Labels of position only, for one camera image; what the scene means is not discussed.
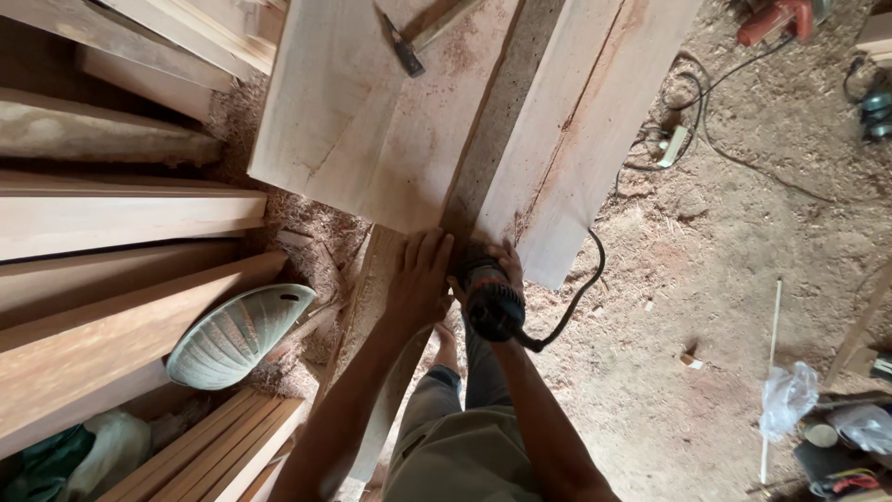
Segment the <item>plastic bag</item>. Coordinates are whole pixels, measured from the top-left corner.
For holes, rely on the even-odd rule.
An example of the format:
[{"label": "plastic bag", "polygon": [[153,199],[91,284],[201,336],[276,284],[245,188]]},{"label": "plastic bag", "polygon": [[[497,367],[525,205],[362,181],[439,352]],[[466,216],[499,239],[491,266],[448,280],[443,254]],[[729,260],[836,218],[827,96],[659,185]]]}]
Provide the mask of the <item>plastic bag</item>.
[{"label": "plastic bag", "polygon": [[827,415],[827,422],[864,451],[892,454],[892,416],[879,406],[847,406]]},{"label": "plastic bag", "polygon": [[808,364],[797,361],[792,374],[773,367],[762,390],[762,435],[772,443],[783,439],[818,402],[818,394],[818,373]]}]

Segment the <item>dirt floor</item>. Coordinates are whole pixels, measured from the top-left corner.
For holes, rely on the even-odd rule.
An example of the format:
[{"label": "dirt floor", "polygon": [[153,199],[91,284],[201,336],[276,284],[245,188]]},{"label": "dirt floor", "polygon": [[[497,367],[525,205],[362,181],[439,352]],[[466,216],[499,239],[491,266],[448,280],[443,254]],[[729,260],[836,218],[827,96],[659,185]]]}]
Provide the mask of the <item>dirt floor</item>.
[{"label": "dirt floor", "polygon": [[[715,82],[766,50],[735,43],[742,8],[742,2],[704,2],[683,51],[708,77],[696,64],[679,61],[665,83],[669,104],[694,96],[694,85],[680,73]],[[801,360],[823,373],[866,304],[875,272],[892,255],[892,149],[861,141],[858,111],[842,92],[871,8],[870,2],[838,0],[812,44],[785,46],[715,89],[706,113],[715,147],[761,173],[711,151],[701,125],[698,140],[673,168],[622,170],[615,197],[605,203],[594,227],[607,250],[603,284],[582,300],[564,335],[533,359],[623,500],[764,498],[746,491],[758,485],[758,419],[777,279],[783,296],[776,362]],[[874,72],[868,64],[856,73],[853,90],[863,91]],[[300,231],[324,242],[344,266],[367,222],[244,177],[260,88],[261,80],[247,84],[235,101],[220,103],[213,132],[229,147],[214,176],[270,193],[269,226],[252,236],[253,245],[272,243],[282,228]],[[697,110],[671,112],[658,96],[644,125],[667,128],[681,120],[691,127]],[[653,162],[646,146],[653,143],[633,148],[629,162]],[[295,278],[325,282],[313,278],[317,249],[286,250]],[[560,291],[527,285],[532,336],[551,330],[597,264],[597,248],[588,240]],[[463,338],[455,309],[447,325]],[[892,347],[889,305],[869,332],[881,347]],[[297,355],[324,363],[333,339],[300,344],[282,367],[261,368],[262,379],[285,393],[314,391]],[[694,345],[706,362],[701,370],[678,360]],[[882,387],[846,374],[834,387],[860,389]],[[772,449],[769,483],[801,477],[793,446],[790,439]]]}]

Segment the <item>pants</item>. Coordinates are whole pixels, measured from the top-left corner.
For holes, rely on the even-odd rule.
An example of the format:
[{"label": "pants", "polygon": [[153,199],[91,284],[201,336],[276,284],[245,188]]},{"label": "pants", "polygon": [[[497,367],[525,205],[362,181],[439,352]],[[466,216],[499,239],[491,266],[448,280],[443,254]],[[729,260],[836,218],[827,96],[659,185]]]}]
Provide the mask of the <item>pants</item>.
[{"label": "pants", "polygon": [[[508,383],[499,360],[492,353],[490,342],[482,339],[465,321],[465,350],[467,352],[467,394],[465,409],[483,406],[512,406]],[[437,364],[418,382],[402,416],[397,444],[418,426],[461,413],[458,395],[461,377],[451,369]]]}]

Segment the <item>hand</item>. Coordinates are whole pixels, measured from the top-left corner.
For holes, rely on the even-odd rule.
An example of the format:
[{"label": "hand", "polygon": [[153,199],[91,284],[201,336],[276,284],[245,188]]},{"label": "hand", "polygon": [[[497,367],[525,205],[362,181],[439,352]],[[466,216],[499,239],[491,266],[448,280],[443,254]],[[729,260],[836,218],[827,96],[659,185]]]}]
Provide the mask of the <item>hand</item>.
[{"label": "hand", "polygon": [[442,321],[452,303],[446,268],[455,239],[443,233],[440,228],[419,232],[397,253],[384,315],[405,324],[409,335]]},{"label": "hand", "polygon": [[[508,283],[514,288],[514,291],[517,292],[521,299],[523,299],[524,269],[520,264],[520,256],[517,254],[514,246],[511,246],[511,241],[508,239],[503,240],[502,247],[492,245],[487,246],[486,254],[499,261],[499,266],[508,276]],[[458,279],[450,276],[446,281],[452,287],[452,293],[455,294],[455,298],[462,304],[462,306],[464,306],[465,301],[467,300],[467,293],[462,290],[461,286],[458,284]]]}]

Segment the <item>person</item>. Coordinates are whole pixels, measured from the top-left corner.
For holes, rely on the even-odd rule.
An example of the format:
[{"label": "person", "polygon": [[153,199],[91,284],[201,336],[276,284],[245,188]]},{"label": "person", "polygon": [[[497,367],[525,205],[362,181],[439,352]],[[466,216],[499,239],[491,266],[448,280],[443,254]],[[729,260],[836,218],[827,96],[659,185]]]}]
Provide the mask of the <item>person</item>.
[{"label": "person", "polygon": [[[442,229],[412,236],[396,256],[386,308],[366,343],[307,421],[269,500],[330,500],[359,452],[372,407],[392,365],[417,333],[442,321],[453,237]],[[523,293],[510,246],[489,247]],[[490,343],[466,323],[466,411],[458,401],[455,339],[437,328],[434,365],[409,398],[384,502],[618,502],[574,426],[526,351],[513,339]]]}]

